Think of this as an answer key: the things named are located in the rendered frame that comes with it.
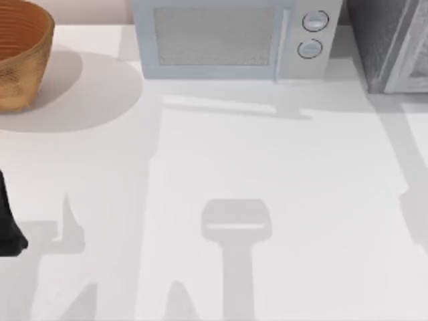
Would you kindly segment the pale microwave oven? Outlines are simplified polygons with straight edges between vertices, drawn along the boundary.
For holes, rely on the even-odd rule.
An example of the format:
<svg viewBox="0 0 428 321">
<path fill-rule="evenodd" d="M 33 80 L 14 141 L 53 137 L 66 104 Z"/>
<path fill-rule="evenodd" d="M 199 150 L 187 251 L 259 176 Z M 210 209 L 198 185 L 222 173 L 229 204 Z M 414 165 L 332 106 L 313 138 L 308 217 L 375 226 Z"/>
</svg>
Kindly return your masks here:
<svg viewBox="0 0 428 321">
<path fill-rule="evenodd" d="M 304 80 L 324 76 L 336 33 L 343 0 L 294 0 L 288 21 L 280 79 Z M 311 33 L 302 27 L 302 18 L 311 11 L 325 11 L 330 22 L 319 32 Z M 296 52 L 298 45 L 309 39 L 317 39 L 323 44 L 323 52 L 314 59 L 302 59 Z"/>
</svg>

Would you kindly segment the grey cabinet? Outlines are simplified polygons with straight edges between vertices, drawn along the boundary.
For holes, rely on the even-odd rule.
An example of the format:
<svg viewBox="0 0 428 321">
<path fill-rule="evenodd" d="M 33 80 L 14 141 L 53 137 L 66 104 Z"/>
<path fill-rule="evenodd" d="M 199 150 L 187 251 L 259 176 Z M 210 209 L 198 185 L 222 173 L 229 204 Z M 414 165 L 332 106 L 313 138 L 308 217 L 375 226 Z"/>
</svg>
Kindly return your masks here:
<svg viewBox="0 0 428 321">
<path fill-rule="evenodd" d="M 346 0 L 371 94 L 428 94 L 428 0 Z"/>
</svg>

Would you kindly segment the round microwave knob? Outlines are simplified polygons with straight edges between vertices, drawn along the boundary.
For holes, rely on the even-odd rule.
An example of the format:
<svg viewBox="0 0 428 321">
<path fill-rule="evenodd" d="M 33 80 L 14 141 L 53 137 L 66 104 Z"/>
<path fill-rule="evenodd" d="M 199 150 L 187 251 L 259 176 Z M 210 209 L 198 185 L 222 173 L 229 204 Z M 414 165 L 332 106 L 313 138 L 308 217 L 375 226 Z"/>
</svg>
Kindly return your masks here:
<svg viewBox="0 0 428 321">
<path fill-rule="evenodd" d="M 325 11 L 311 11 L 302 18 L 302 27 L 311 33 L 324 30 L 330 22 L 330 17 Z"/>
<path fill-rule="evenodd" d="M 323 44 L 317 39 L 309 39 L 301 42 L 296 52 L 302 59 L 311 60 L 323 52 Z"/>
</svg>

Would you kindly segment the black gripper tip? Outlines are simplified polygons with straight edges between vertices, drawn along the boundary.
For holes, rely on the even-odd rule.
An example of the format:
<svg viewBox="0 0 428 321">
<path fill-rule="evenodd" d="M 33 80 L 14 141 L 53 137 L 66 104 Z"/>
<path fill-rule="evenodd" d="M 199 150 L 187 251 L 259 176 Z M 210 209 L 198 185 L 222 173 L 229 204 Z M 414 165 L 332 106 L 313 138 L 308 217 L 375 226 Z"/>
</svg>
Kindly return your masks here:
<svg viewBox="0 0 428 321">
<path fill-rule="evenodd" d="M 27 248 L 28 240 L 13 217 L 5 179 L 0 170 L 0 257 L 17 257 Z"/>
</svg>

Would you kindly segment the brown woven basket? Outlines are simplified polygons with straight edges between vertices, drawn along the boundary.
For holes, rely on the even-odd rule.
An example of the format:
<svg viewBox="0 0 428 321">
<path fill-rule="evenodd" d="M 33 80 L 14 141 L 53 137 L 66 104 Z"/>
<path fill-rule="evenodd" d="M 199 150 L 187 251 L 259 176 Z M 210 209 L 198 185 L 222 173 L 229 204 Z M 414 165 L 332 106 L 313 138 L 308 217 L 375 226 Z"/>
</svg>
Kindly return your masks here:
<svg viewBox="0 0 428 321">
<path fill-rule="evenodd" d="M 27 108 L 37 96 L 54 37 L 55 21 L 27 0 L 0 0 L 0 112 Z"/>
</svg>

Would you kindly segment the microwave oven door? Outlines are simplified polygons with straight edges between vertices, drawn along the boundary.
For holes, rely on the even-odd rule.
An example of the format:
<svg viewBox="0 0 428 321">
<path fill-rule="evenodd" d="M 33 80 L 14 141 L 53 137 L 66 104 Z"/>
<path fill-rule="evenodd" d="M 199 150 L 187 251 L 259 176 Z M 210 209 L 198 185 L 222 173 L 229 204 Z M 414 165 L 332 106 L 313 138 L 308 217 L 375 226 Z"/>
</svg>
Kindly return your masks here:
<svg viewBox="0 0 428 321">
<path fill-rule="evenodd" d="M 132 0 L 142 72 L 154 80 L 274 80 L 294 0 Z"/>
</svg>

